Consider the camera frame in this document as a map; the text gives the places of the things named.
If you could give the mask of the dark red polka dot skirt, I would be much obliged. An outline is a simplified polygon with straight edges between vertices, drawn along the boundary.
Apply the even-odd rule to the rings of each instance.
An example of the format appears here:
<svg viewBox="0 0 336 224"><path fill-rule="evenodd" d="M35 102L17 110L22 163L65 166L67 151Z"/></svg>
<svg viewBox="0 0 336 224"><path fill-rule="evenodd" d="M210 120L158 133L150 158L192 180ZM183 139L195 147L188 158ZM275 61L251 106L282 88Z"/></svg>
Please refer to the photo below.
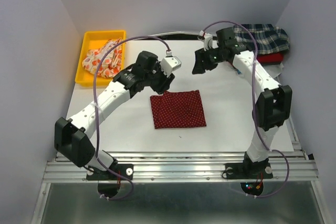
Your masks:
<svg viewBox="0 0 336 224"><path fill-rule="evenodd" d="M150 96L155 129L205 127L206 120L199 90L168 92Z"/></svg>

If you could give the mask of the navy white plaid skirt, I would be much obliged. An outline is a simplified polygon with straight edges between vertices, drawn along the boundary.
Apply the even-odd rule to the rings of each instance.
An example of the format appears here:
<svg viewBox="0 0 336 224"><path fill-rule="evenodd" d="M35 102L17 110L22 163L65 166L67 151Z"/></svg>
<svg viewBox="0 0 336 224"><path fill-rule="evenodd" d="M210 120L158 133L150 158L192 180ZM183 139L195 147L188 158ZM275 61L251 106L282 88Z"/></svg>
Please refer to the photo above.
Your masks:
<svg viewBox="0 0 336 224"><path fill-rule="evenodd" d="M288 51L290 41L284 29L272 24L243 24L243 26L254 37L259 55L268 55ZM255 46L248 32L243 28L234 25L236 40L241 45L248 45L252 50Z"/></svg>

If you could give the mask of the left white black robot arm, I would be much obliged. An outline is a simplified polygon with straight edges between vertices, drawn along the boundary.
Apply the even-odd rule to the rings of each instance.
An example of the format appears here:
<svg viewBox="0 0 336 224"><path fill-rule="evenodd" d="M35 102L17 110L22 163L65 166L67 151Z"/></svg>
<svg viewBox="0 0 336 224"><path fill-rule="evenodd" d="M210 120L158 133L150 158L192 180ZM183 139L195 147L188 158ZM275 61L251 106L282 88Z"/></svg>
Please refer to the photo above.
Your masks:
<svg viewBox="0 0 336 224"><path fill-rule="evenodd" d="M120 71L108 86L94 94L93 101L68 119L59 118L55 123L55 149L77 167L91 166L98 169L106 179L117 172L116 159L99 150L99 126L120 105L132 99L145 87L157 94L163 94L170 87L175 76L173 72L181 67L177 57L167 56L161 61L157 55L142 51L136 62Z"/></svg>

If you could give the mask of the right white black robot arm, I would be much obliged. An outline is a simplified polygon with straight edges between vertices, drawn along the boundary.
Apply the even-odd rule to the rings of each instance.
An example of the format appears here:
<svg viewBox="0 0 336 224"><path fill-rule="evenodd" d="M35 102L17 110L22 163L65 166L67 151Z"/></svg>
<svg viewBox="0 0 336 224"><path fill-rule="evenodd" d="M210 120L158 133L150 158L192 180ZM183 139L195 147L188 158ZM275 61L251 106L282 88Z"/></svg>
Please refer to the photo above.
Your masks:
<svg viewBox="0 0 336 224"><path fill-rule="evenodd" d="M204 74L215 69L221 62L229 62L239 70L252 88L253 122L255 131L251 144L240 163L226 163L222 173L224 179L272 178L269 164L271 144L280 127L290 115L292 89L283 86L270 76L257 60L257 47L239 44L233 28L216 32L217 47L213 47L213 36L200 31L199 40L203 48L195 52L193 74Z"/></svg>

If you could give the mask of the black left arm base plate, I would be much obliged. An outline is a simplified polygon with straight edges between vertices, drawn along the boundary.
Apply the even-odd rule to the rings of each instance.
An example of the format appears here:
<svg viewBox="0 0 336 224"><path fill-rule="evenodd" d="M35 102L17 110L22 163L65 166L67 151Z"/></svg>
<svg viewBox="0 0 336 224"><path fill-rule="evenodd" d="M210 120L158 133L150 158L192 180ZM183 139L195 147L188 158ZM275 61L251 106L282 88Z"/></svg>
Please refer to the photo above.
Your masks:
<svg viewBox="0 0 336 224"><path fill-rule="evenodd" d="M112 164L110 167L115 173L132 180L133 179L133 164ZM88 181L121 181L125 180L114 174L111 174L107 170L99 170L93 166L87 167L86 180Z"/></svg>

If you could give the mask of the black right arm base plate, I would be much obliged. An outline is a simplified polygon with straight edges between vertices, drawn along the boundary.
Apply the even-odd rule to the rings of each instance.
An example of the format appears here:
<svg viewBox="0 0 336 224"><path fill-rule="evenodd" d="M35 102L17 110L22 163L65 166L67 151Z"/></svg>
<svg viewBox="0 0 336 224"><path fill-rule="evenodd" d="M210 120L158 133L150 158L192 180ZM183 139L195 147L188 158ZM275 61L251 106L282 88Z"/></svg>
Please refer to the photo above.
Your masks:
<svg viewBox="0 0 336 224"><path fill-rule="evenodd" d="M269 163L257 165L226 163L222 177L228 180L253 180L272 179L274 176Z"/></svg>

